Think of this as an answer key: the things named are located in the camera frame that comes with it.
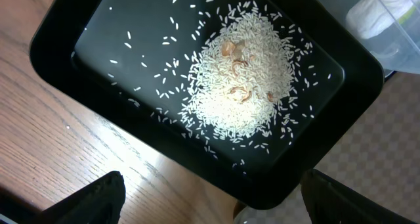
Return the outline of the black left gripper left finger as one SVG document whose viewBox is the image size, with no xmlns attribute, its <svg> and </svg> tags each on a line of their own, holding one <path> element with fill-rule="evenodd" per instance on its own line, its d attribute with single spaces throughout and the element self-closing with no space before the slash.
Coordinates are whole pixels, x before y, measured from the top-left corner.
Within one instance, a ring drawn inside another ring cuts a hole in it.
<svg viewBox="0 0 420 224">
<path fill-rule="evenodd" d="M 123 176 L 111 171 L 31 220 L 44 224 L 99 224 L 119 222 L 125 203 Z"/>
</svg>

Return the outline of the clump of cooked rice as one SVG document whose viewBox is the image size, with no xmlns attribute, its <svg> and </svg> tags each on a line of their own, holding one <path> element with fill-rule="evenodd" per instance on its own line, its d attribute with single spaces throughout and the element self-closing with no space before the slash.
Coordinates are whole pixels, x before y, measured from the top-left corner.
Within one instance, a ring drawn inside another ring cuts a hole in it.
<svg viewBox="0 0 420 224">
<path fill-rule="evenodd" d="M 97 15 L 119 99 L 233 167 L 281 156 L 345 77 L 268 0 L 102 0 Z"/>
</svg>

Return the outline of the white tissue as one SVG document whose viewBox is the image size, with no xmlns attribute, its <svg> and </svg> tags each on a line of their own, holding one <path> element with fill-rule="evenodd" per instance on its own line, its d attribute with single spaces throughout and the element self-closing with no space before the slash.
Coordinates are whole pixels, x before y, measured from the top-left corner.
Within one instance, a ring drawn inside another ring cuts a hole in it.
<svg viewBox="0 0 420 224">
<path fill-rule="evenodd" d="M 346 14 L 347 29 L 360 39 L 381 34 L 403 20 L 419 0 L 359 0 Z"/>
</svg>

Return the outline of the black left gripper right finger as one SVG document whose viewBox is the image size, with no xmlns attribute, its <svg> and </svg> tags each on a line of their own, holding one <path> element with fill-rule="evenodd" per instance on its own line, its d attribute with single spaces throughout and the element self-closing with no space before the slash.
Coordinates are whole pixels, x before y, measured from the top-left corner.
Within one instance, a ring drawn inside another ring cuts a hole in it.
<svg viewBox="0 0 420 224">
<path fill-rule="evenodd" d="M 317 169 L 303 173 L 301 194 L 312 223 L 413 224 Z"/>
</svg>

